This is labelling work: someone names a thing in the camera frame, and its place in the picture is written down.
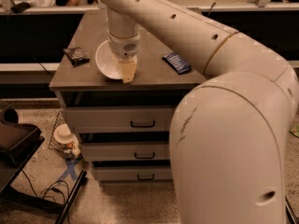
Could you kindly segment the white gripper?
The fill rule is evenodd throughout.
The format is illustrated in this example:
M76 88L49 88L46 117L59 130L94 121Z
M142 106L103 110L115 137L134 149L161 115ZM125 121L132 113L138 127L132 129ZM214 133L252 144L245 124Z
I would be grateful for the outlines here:
M137 68L137 59L135 55L139 50L140 33L130 34L109 32L107 38L111 51L120 59L119 70L122 82L132 82Z

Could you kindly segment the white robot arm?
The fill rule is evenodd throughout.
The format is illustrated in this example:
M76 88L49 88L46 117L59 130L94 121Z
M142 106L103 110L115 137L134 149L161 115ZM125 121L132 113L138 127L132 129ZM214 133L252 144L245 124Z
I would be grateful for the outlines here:
M285 145L298 78L273 50L167 0L101 0L206 82L178 105L169 148L181 224L286 224Z

